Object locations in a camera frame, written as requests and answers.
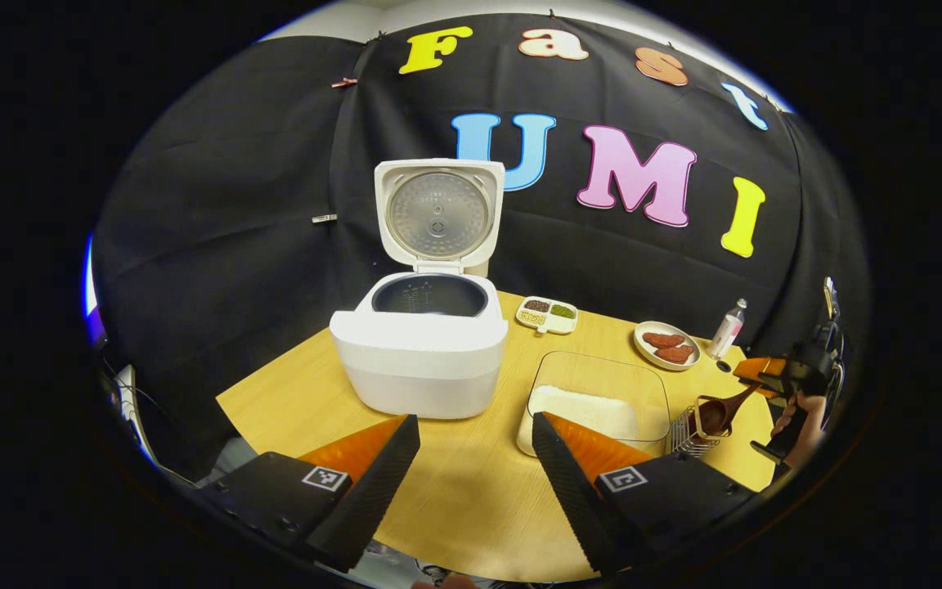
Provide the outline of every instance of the wooden spoon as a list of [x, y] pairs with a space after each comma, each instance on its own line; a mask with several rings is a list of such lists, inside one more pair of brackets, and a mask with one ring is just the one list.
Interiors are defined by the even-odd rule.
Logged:
[[732, 422], [733, 418], [736, 417], [736, 413], [740, 410], [743, 402], [761, 386], [762, 383], [754, 383], [735, 398], [711, 399], [709, 402], [703, 403], [700, 406], [700, 426], [703, 433], [715, 436], [718, 433], [725, 432], [725, 428], [728, 428], [729, 422]]

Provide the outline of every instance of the hand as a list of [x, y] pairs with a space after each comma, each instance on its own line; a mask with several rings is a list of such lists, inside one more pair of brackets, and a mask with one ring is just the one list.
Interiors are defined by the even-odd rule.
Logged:
[[795, 415], [797, 407], [807, 410], [810, 416], [815, 415], [819, 418], [823, 416], [823, 410], [827, 407], [827, 398], [823, 395], [806, 396], [801, 394], [801, 391], [797, 391], [795, 396], [788, 400], [784, 413], [773, 424], [773, 433], [769, 434], [770, 438], [784, 431], [784, 428], [792, 422], [792, 415]]
[[[478, 585], [475, 585], [470, 578], [456, 573], [450, 574], [445, 581], [442, 581], [440, 587], [441, 589], [478, 589]], [[434, 589], [434, 585], [431, 585], [430, 582], [418, 581], [414, 582], [409, 589]]]

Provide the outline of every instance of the wall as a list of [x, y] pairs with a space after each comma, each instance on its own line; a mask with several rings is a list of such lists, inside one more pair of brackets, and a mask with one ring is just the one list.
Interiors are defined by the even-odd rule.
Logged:
[[711, 67], [724, 71], [763, 96], [782, 111], [793, 109], [766, 83], [755, 78], [751, 72], [722, 56], [700, 38], [688, 31], [643, 11], [635, 5], [613, 0], [343, 0], [319, 8], [273, 33], [269, 38], [309, 36], [348, 38], [364, 42], [385, 33], [407, 29], [418, 24], [434, 22], [457, 16], [496, 14], [497, 12], [535, 12], [546, 15], [554, 10], [558, 16], [594, 22], [628, 33], [639, 34], [661, 43], [670, 43], [678, 52], [696, 57]]

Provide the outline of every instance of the rice cooker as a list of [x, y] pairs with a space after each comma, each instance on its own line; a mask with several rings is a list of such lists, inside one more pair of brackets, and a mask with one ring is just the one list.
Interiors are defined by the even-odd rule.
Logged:
[[374, 172], [384, 249], [412, 272], [385, 276], [330, 333], [366, 406], [459, 419], [492, 402], [508, 321], [482, 268], [504, 201], [497, 161], [384, 161]]

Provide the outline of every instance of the table surface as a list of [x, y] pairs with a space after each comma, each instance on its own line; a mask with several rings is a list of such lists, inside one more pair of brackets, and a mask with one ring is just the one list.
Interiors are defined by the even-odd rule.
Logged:
[[[643, 358], [635, 324], [580, 311], [569, 335], [538, 335], [513, 319], [523, 297], [500, 292], [509, 320], [504, 364], [492, 405], [459, 420], [421, 419], [421, 448], [374, 538], [424, 562], [504, 581], [561, 582], [595, 577], [576, 543], [539, 460], [516, 445], [518, 427], [541, 359], [564, 350], [649, 368], [664, 381], [671, 419], [697, 395], [728, 398], [743, 391], [736, 377], [706, 355], [683, 372]], [[706, 339], [694, 338], [700, 347]], [[744, 358], [733, 346], [730, 366]], [[326, 328], [217, 397], [235, 428], [259, 454], [300, 456], [391, 417], [360, 402]], [[752, 395], [733, 433], [703, 461], [761, 491], [773, 462], [749, 440], [769, 442], [773, 417]]]

